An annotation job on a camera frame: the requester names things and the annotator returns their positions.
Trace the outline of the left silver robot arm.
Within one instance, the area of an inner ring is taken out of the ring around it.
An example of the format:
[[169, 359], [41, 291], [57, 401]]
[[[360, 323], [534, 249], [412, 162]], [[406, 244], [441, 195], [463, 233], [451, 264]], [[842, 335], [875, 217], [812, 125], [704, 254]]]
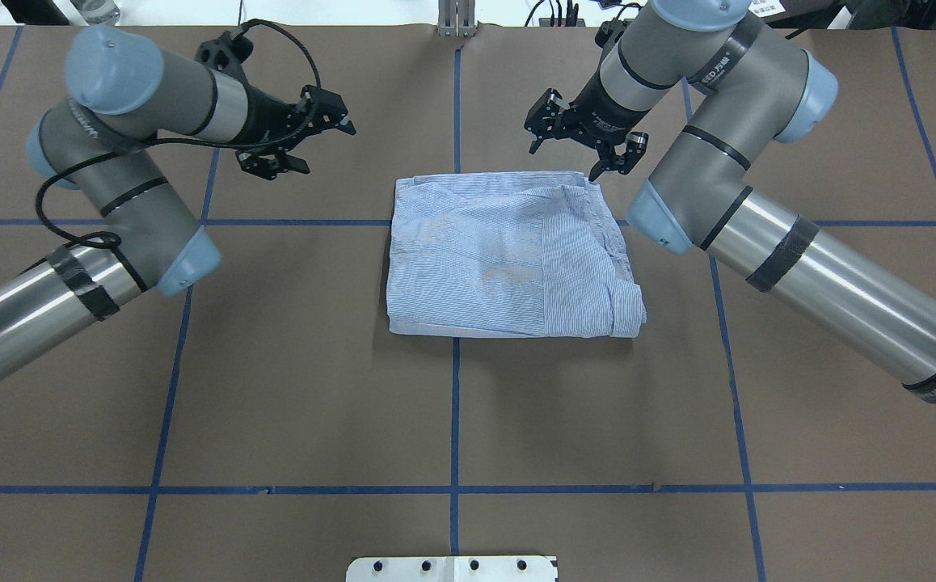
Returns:
[[184, 58], [106, 25], [80, 32], [65, 59], [68, 95], [33, 126], [26, 154], [43, 177], [36, 217], [62, 244], [0, 286], [0, 380], [120, 312], [150, 289], [173, 296], [221, 264], [206, 228], [150, 148], [230, 149], [265, 180], [306, 174], [292, 154], [327, 130], [354, 135], [342, 96], [320, 77], [283, 102], [251, 85], [252, 19]]

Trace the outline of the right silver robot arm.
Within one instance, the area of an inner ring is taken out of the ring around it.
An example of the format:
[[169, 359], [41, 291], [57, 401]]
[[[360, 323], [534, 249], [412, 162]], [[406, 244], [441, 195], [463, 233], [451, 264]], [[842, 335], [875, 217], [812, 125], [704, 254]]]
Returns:
[[828, 115], [837, 77], [748, 1], [648, 1], [598, 44], [578, 95], [550, 88], [532, 104], [530, 149], [571, 140], [597, 155], [590, 180], [626, 175], [645, 155], [646, 115], [682, 84], [700, 93], [628, 224], [672, 253], [700, 248], [936, 407], [936, 301], [748, 179], [765, 151]]

